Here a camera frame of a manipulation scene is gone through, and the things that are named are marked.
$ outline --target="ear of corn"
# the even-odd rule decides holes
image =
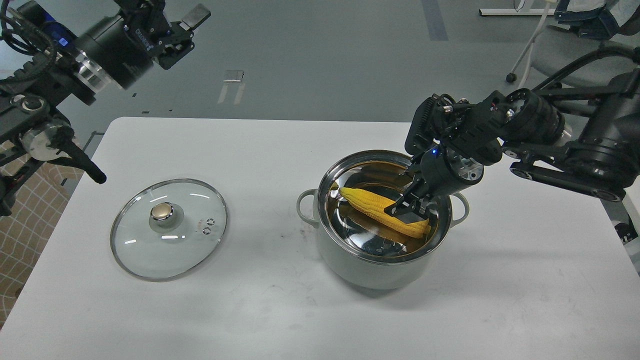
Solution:
[[[393,241],[394,243],[404,245],[404,243],[406,243],[409,239],[416,240],[415,238],[411,238],[406,234],[393,230],[389,226],[380,224],[378,221],[375,221],[359,210],[356,210],[353,206],[350,207],[348,212],[344,212],[344,216],[349,217],[351,221],[359,225],[362,229],[365,229],[372,234],[376,234],[383,239]]]
[[[339,192],[354,209],[399,233],[412,238],[421,238],[429,232],[428,220],[405,224],[402,220],[386,214],[384,209],[394,203],[391,199],[364,189],[340,188]]]

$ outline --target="robotic arm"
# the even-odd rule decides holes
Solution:
[[[153,61],[171,68],[193,50],[193,30],[211,15],[199,4],[181,21],[169,22],[164,0],[115,2],[120,7],[115,16],[77,37],[35,1],[13,10],[3,0],[3,40],[33,59],[0,80],[0,144],[13,144],[0,152],[0,166],[31,156],[15,174],[0,177],[0,217],[11,215],[16,191],[44,162],[80,168],[104,183],[105,174],[72,142],[74,130],[57,105],[71,94],[91,105],[111,82],[126,89]]]
[[[413,156],[406,170],[413,181],[385,212],[407,224],[427,219],[435,197],[477,184],[484,166],[500,161],[502,153],[518,160],[511,164],[517,176],[621,201],[624,188],[640,174],[640,69],[601,87],[563,89],[558,82],[604,56],[640,63],[640,48],[594,51],[532,90],[507,96],[495,91],[479,104],[446,94],[426,99],[404,145]],[[577,139],[565,126],[565,113],[588,118]],[[557,170],[536,166],[537,161]]]

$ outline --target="cable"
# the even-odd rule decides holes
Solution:
[[[638,54],[636,54],[634,50],[631,50],[622,46],[616,46],[616,45],[605,46],[601,49],[591,51],[590,53],[587,53],[584,56],[581,56],[580,58],[578,58],[577,60],[569,63],[569,65],[561,68],[555,74],[549,76],[546,80],[538,84],[538,86],[534,87],[532,90],[533,91],[541,90],[551,83],[558,82],[566,78],[571,73],[575,72],[579,68],[589,63],[592,63],[596,60],[607,58],[610,56],[621,56],[623,58],[631,59],[636,63],[640,62],[639,56]]]
[[[31,74],[27,76],[13,77],[13,78],[0,80],[0,85],[21,83],[21,82],[31,81],[39,78],[43,73],[45,73],[55,64],[57,54],[58,54],[56,50],[56,44],[53,41],[53,39],[51,37],[48,37],[42,30],[40,30],[30,21],[21,18],[20,14],[13,11],[11,11],[11,13],[15,19],[20,20],[19,23],[15,19],[11,19],[5,16],[4,10],[7,4],[8,4],[8,0],[3,0],[2,7],[0,8],[0,21],[2,22],[3,26],[6,26],[6,23],[9,22],[14,27],[14,29],[11,31],[13,32],[18,31],[20,34],[20,37],[22,37],[25,40],[27,40],[28,35],[38,36],[40,39],[44,40],[44,42],[46,43],[46,47],[42,49],[42,51],[44,52],[46,50],[49,50],[49,56],[47,58],[47,61],[44,62],[43,65],[41,65],[38,69],[34,69],[34,71]]]
[[[453,105],[456,103],[456,100],[449,94],[442,94],[439,98],[440,101],[443,101],[443,99],[446,99],[449,101],[449,105]]]
[[[7,9],[9,7],[9,0],[3,0],[0,6],[0,25],[2,27],[2,40],[4,40],[9,47],[16,50],[18,53],[33,56],[38,52],[36,46],[34,46],[28,39],[20,34],[20,24],[17,24],[13,19],[6,16]],[[11,24],[13,29],[7,27],[7,22]],[[12,35],[18,35],[23,41],[17,40]]]

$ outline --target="chair wheel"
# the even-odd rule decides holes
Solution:
[[[514,81],[516,81],[518,79],[518,76],[512,72],[509,73],[509,75],[507,75],[507,78],[505,79],[508,83],[512,83]]]

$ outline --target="pot lid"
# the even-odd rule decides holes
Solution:
[[[218,191],[194,179],[174,179],[135,195],[111,228],[118,264],[146,280],[176,277],[213,253],[227,226]]]

